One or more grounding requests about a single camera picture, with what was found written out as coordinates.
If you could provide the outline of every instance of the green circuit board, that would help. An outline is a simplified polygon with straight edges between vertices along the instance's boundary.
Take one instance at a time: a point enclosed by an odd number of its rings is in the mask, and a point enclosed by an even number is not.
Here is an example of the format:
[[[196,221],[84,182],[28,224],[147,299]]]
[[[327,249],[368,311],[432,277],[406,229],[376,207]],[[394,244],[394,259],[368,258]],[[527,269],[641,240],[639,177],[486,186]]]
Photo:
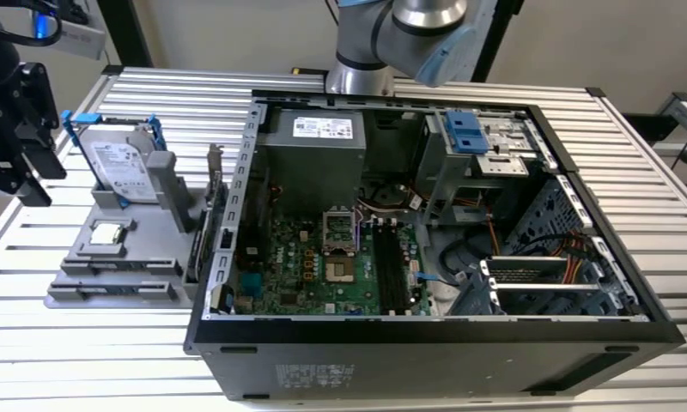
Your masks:
[[[254,298],[247,307],[238,307],[238,312],[255,315],[380,315],[371,227],[362,225],[360,249],[350,257],[346,254],[323,255],[322,220],[283,218],[271,224],[262,296]],[[354,240],[350,222],[336,221],[334,226],[335,231],[328,234],[336,240]],[[403,251],[403,275],[406,282],[412,282],[404,255],[422,267],[419,251],[411,253],[416,249],[412,228],[403,226],[398,230],[398,238]],[[430,304],[424,284],[418,286],[424,298],[410,307],[410,311],[414,315],[427,315]]]

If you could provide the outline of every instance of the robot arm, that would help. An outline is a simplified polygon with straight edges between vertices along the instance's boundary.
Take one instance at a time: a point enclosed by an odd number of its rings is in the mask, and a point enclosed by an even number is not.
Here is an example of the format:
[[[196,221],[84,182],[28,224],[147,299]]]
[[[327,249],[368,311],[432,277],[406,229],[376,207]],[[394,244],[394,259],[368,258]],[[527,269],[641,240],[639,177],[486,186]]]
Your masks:
[[[391,67],[440,86],[464,67],[475,15],[466,0],[342,0],[327,91],[390,95]]]
[[[48,2],[1,1],[0,6],[27,7],[59,15]],[[48,206],[51,198],[33,176],[64,179],[67,171],[53,153],[51,130],[59,127],[45,67],[21,63],[15,45],[45,46],[60,38],[56,32],[41,39],[8,33],[0,24],[0,191],[13,194],[28,206]]]

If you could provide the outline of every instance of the power supply label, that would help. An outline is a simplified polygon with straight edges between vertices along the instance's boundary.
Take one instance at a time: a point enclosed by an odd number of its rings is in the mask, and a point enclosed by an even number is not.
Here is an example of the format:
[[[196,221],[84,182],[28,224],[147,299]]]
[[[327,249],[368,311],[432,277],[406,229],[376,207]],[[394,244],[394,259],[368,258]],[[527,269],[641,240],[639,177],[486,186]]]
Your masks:
[[[286,389],[347,388],[354,365],[276,365],[278,383]]]
[[[294,137],[354,139],[352,121],[348,118],[296,118]]]
[[[112,190],[131,202],[157,201],[140,151],[127,143],[92,142],[99,173]]]

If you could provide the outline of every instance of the metal slotted table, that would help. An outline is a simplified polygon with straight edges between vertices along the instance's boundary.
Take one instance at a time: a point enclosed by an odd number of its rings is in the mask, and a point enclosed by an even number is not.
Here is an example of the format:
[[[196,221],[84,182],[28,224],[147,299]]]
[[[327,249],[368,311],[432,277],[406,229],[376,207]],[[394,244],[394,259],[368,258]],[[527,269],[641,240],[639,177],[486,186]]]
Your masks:
[[[223,167],[231,180],[254,88],[318,92],[322,78],[127,68],[101,76],[79,111],[139,118],[156,113],[177,172],[201,186],[211,142],[230,148]],[[687,340],[687,190],[611,103],[582,88],[451,83],[430,89],[399,80],[396,92],[539,105]],[[44,180],[53,206],[28,209],[12,201],[0,217],[0,408],[687,411],[687,344],[575,398],[231,403],[204,362],[181,351],[189,311],[44,308],[48,283],[93,203],[85,161],[61,140],[68,178]]]

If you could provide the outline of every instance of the black pole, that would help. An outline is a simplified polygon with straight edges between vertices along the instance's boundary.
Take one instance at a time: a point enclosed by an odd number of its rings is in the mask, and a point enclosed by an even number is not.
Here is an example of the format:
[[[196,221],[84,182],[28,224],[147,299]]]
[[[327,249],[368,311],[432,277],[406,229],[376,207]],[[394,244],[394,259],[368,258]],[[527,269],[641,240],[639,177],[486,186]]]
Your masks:
[[[505,39],[506,29],[513,20],[513,16],[518,15],[522,11],[525,0],[499,0],[497,8],[494,9],[494,19],[491,21],[490,32],[483,42],[481,49],[479,61],[472,70],[471,82],[485,83],[490,77],[491,66],[497,59],[497,53],[502,46]]]
[[[97,3],[121,64],[133,67],[153,67],[133,2],[97,0]]]

